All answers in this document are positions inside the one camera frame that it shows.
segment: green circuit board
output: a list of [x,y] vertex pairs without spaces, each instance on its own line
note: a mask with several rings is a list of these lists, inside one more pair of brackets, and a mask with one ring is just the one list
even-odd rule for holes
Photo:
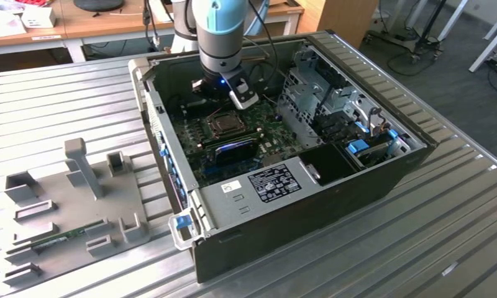
[[[220,126],[225,118],[236,123],[239,119],[240,123],[229,127],[235,131],[221,131],[224,135],[217,135],[213,125]],[[304,150],[268,101],[243,111],[220,109],[212,116],[172,123],[201,187],[277,163]],[[244,140],[257,145],[255,156],[231,165],[215,165],[216,149]]]

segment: wire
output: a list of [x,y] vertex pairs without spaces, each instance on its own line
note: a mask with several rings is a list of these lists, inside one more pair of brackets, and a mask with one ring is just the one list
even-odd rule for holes
[[168,17],[169,17],[169,20],[172,21],[172,23],[175,24],[175,20],[173,20],[173,18],[172,18],[172,15],[169,14],[169,11],[168,11],[168,7],[165,6],[165,3],[164,3],[164,1],[163,0],[160,0],[160,3],[163,4],[163,6],[164,6],[164,11],[165,11],[165,14],[168,15]]
[[489,71],[488,71],[488,83],[489,83],[491,87],[497,91],[497,87],[496,87],[496,85],[492,82],[492,72],[493,71],[495,71],[495,69],[492,67],[489,67]]
[[188,8],[189,8],[189,2],[192,2],[192,0],[185,0],[185,3],[184,3],[184,24],[185,24],[185,28],[188,30],[188,32],[191,34],[196,34],[196,28],[191,28],[189,26],[189,22],[188,22]]
[[381,23],[383,23],[384,31],[387,33],[389,33],[389,30],[387,29],[387,25],[385,25],[384,19],[383,19],[381,0],[379,0],[379,2],[377,2],[377,8],[380,9],[380,18],[381,18]]
[[251,7],[252,7],[252,10],[256,14],[256,18],[257,20],[260,21],[261,25],[264,26],[264,29],[265,29],[265,34],[267,34],[267,38],[268,38],[268,42],[271,43],[271,46],[273,48],[273,54],[275,54],[275,68],[273,68],[273,72],[271,73],[271,76],[268,77],[267,79],[267,85],[265,85],[265,88],[268,88],[268,85],[271,83],[271,79],[273,78],[275,74],[276,74],[276,70],[279,69],[279,53],[276,51],[276,47],[275,47],[275,42],[273,42],[273,39],[271,38],[271,33],[268,32],[268,28],[267,28],[267,25],[265,25],[265,22],[264,22],[264,19],[261,18],[261,15],[257,13],[257,9],[255,7],[255,4],[252,4],[252,1],[248,2],[251,4]]
[[112,56],[112,55],[109,55],[108,53],[100,51],[99,49],[92,48],[92,45],[88,45],[88,46],[91,47],[91,50],[92,50],[92,51],[100,53],[101,55],[105,55],[105,56],[113,58],[113,57],[119,57],[119,56],[121,56],[121,54],[123,54],[123,52],[124,52],[124,49],[125,49],[125,46],[127,46],[127,40],[124,41],[124,45],[121,46],[121,50],[120,50],[120,52],[119,52],[119,54],[117,54],[116,56]]
[[107,45],[108,45],[108,42],[105,42],[104,45],[91,45],[91,47],[93,47],[93,48],[104,48],[104,47],[107,47]]
[[407,15],[407,17],[405,17],[405,21],[404,21],[404,28],[407,28],[407,21],[408,21],[408,18],[411,17],[411,14],[413,13],[415,8],[416,8],[416,5],[417,5],[419,2],[420,2],[420,0],[416,0],[413,6],[412,6],[412,8],[411,8],[411,11],[408,12],[408,15]]
[[[251,69],[249,73],[248,73],[248,77],[252,77],[252,74],[255,72],[255,69],[256,67],[261,67],[261,65],[267,65],[269,67],[275,67],[275,65],[272,65],[268,61],[261,61],[259,62]],[[276,72],[285,78],[285,80],[289,82],[289,84],[295,85],[295,82],[292,81],[292,79],[288,77],[288,75],[281,71],[281,69],[276,69]]]
[[159,33],[156,32],[156,25],[155,25],[155,16],[151,13],[152,12],[152,9],[151,9],[151,0],[147,0],[147,1],[148,1],[148,9],[149,9],[149,15],[151,15],[152,31],[155,33],[155,37],[159,39]]
[[404,56],[405,54],[408,54],[409,51],[405,51],[404,53],[401,54],[397,54],[395,57],[392,57],[388,61],[387,61],[387,66],[389,67],[389,69],[397,73],[399,75],[403,75],[403,76],[417,76],[424,70],[427,70],[429,67],[432,67],[432,65],[435,64],[435,61],[432,61],[429,63],[429,65],[427,65],[425,67],[423,67],[423,69],[420,69],[419,71],[416,71],[415,73],[403,73],[401,71],[397,71],[393,66],[391,65],[391,62],[396,59],[399,59],[401,56]]
[[213,115],[216,115],[217,112],[223,110],[223,107],[220,107],[219,109],[216,109],[216,111],[212,114],[208,115],[207,119],[209,119],[209,117],[212,117]]
[[271,54],[265,51],[264,47],[259,45],[252,39],[249,39],[247,36],[243,37],[247,41],[249,41],[265,54],[265,59],[271,58]]
[[121,56],[121,54],[124,52],[124,49],[125,49],[125,46],[127,46],[127,40],[124,41],[124,45],[121,46],[121,50],[120,50],[119,54],[116,55],[116,57]]
[[271,101],[273,104],[279,105],[276,101],[273,101],[271,98],[268,98],[268,96],[264,94],[264,97],[268,101]]
[[148,8],[148,0],[144,0],[144,11],[141,12],[141,20],[145,27],[145,39],[149,43],[149,46],[155,49],[156,46],[152,43],[152,40],[149,39],[149,23],[151,23],[151,11]]

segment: black cable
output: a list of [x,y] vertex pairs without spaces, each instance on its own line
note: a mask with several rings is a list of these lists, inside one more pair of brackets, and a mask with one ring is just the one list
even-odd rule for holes
[[495,71],[495,69],[492,67],[489,67],[489,71],[488,71],[488,83],[489,83],[491,87],[497,91],[497,87],[496,87],[496,85],[492,82],[492,72],[493,71]]
[[325,91],[323,100],[321,100],[320,104],[316,107],[315,115],[319,115],[321,113],[324,104],[328,101],[328,98],[331,98],[331,95],[332,95],[333,92],[335,92],[335,88],[333,87],[328,88],[328,90]]
[[191,34],[197,34],[196,28],[191,28],[189,22],[188,22],[188,8],[189,8],[189,3],[191,2],[192,2],[192,0],[185,0],[185,3],[184,3],[184,24],[185,24],[185,28],[187,28],[188,32]]
[[392,58],[387,61],[387,66],[388,66],[389,69],[391,69],[395,73],[397,73],[399,75],[403,75],[403,76],[417,76],[417,75],[419,75],[424,70],[427,70],[429,67],[432,67],[432,65],[435,64],[435,61],[432,61],[432,62],[429,63],[428,66],[423,67],[423,69],[420,69],[420,70],[416,71],[415,73],[403,73],[401,71],[397,71],[397,70],[392,67],[391,62],[392,62],[393,60],[396,60],[397,58],[400,58],[401,56],[407,55],[408,52],[409,52],[409,51],[405,51],[404,53],[397,54],[395,57],[392,57]]
[[420,0],[416,0],[413,6],[412,6],[412,8],[411,8],[411,11],[408,12],[408,15],[407,15],[407,17],[405,17],[405,21],[404,21],[404,28],[407,28],[407,21],[408,21],[408,18],[409,18],[411,15],[413,14],[413,11],[415,11],[415,8],[416,8],[416,5],[417,5],[419,2],[420,2]]
[[384,19],[383,19],[381,0],[379,0],[379,2],[377,2],[377,8],[380,9],[380,18],[381,18],[381,23],[383,23],[384,31],[385,31],[387,33],[389,33],[389,30],[387,29],[387,25],[385,25],[385,23],[384,23]]
[[104,47],[107,47],[108,43],[109,43],[109,42],[105,42],[104,45],[91,45],[91,47],[95,47],[95,48],[104,48]]
[[156,32],[156,25],[155,25],[155,16],[153,16],[153,13],[152,12],[152,9],[151,9],[151,2],[148,0],[148,9],[149,9],[149,15],[151,15],[151,25],[152,25],[152,31],[155,33],[155,37],[159,38],[159,33]]
[[88,45],[88,46],[91,47],[91,50],[92,50],[92,51],[95,51],[95,52],[100,53],[101,55],[105,55],[105,56],[108,56],[108,57],[111,57],[111,58],[115,58],[115,57],[119,57],[119,56],[123,54],[124,49],[125,49],[125,46],[127,46],[127,40],[124,41],[124,45],[121,46],[121,50],[120,50],[120,52],[119,52],[119,54],[117,54],[116,56],[112,56],[112,55],[109,55],[108,53],[100,51],[99,49],[92,48],[92,45]]
[[127,46],[127,40],[124,41],[124,45],[121,46],[121,50],[119,54],[116,55],[116,57],[121,56],[121,54],[124,53],[125,46]]
[[[261,78],[264,78],[264,68],[261,67],[263,65],[267,65],[269,67],[275,67],[275,65],[272,65],[268,61],[260,61],[259,63],[255,64],[255,66],[252,66],[252,69],[248,73],[248,77],[252,77],[252,74],[255,73],[256,68],[260,67]],[[295,82],[292,81],[292,79],[288,77],[288,75],[279,68],[276,69],[276,72],[284,77],[284,79],[289,82],[289,84],[295,85]]]
[[164,3],[164,0],[160,0],[163,6],[164,6],[164,11],[165,11],[165,14],[168,15],[169,17],[169,20],[172,21],[172,23],[175,24],[175,20],[172,18],[172,15],[169,14],[169,11],[168,11],[168,7],[165,6],[165,3]]
[[267,25],[265,25],[265,22],[260,16],[260,14],[257,13],[257,9],[255,7],[255,4],[252,4],[252,2],[249,1],[248,2],[251,4],[251,7],[252,7],[252,10],[256,14],[256,18],[257,20],[260,21],[261,25],[264,26],[264,29],[265,29],[265,34],[267,34],[267,38],[268,38],[268,42],[271,43],[271,47],[273,48],[273,55],[275,55],[275,68],[273,68],[273,72],[271,73],[271,76],[268,77],[267,79],[267,85],[265,85],[265,88],[268,88],[268,85],[271,83],[271,79],[273,78],[273,76],[276,75],[276,70],[279,68],[279,53],[276,51],[276,47],[275,47],[275,42],[273,42],[273,39],[271,38],[271,33],[268,31],[268,28],[267,28]]
[[243,39],[245,39],[247,41],[249,41],[265,54],[265,59],[268,59],[271,57],[269,53],[265,51],[264,47],[257,44],[257,42],[255,42],[252,39],[249,39],[247,36],[243,37]]

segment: white box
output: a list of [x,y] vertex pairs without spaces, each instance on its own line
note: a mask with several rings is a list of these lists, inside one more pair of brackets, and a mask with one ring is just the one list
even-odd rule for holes
[[31,7],[24,10],[21,20],[27,28],[53,28],[56,15],[51,7]]

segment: gray floor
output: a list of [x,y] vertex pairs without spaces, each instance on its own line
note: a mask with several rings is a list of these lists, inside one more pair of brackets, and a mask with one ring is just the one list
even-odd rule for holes
[[[396,0],[381,0],[381,4],[383,10],[391,11]],[[411,10],[412,4],[413,1],[408,1],[405,12]],[[433,6],[431,1],[419,25],[427,22]],[[437,36],[451,14],[449,8],[443,10],[433,27],[433,36]],[[497,156],[497,92],[489,86],[485,65],[476,73],[468,71],[473,60],[488,45],[483,37],[489,28],[489,24],[463,15],[444,43],[445,51],[439,61],[413,77],[396,74],[387,66],[387,60],[401,53],[403,48],[375,39],[368,45],[363,45],[360,50]],[[420,66],[413,66],[408,61],[405,57],[395,61],[393,66],[400,72],[409,73],[431,62],[421,61]],[[492,81],[497,86],[496,74],[492,75]]]

